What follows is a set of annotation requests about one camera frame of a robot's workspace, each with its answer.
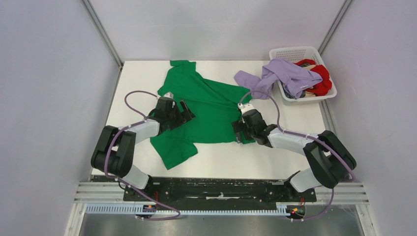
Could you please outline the green t shirt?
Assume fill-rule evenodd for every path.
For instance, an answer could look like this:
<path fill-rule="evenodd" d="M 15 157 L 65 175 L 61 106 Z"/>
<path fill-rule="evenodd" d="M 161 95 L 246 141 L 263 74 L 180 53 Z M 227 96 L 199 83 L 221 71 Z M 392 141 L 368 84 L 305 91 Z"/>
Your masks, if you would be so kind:
<path fill-rule="evenodd" d="M 196 143 L 236 142 L 232 123 L 241 119 L 238 103 L 252 99 L 247 88 L 205 79 L 197 72 L 195 62 L 172 60 L 170 65 L 157 93 L 171 92 L 176 102 L 184 100 L 195 118 L 150 139 L 168 170 L 196 155 Z"/>

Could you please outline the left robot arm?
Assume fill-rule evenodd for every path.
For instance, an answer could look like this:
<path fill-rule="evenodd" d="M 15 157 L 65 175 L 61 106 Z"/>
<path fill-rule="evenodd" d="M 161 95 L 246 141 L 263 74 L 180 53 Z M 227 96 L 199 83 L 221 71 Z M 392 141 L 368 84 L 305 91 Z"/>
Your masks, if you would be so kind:
<path fill-rule="evenodd" d="M 106 176 L 136 187 L 137 196 L 149 200 L 154 196 L 154 186 L 148 183 L 151 176 L 133 164 L 135 146 L 195 118 L 184 100 L 175 102 L 170 97 L 160 97 L 144 120 L 123 128 L 105 126 L 92 154 L 91 166 Z"/>

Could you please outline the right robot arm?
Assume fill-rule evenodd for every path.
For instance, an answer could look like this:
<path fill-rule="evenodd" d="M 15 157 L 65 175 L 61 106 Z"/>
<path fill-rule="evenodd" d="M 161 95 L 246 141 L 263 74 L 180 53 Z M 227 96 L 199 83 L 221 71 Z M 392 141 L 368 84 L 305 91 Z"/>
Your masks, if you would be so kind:
<path fill-rule="evenodd" d="M 284 195 L 291 201 L 318 186 L 333 189 L 351 176 L 357 166 L 353 156 L 329 130 L 309 135 L 285 130 L 276 124 L 267 125 L 256 109 L 244 112 L 241 119 L 232 122 L 232 128 L 239 143 L 256 141 L 262 146 L 286 149 L 306 157 L 309 168 L 285 181 Z"/>

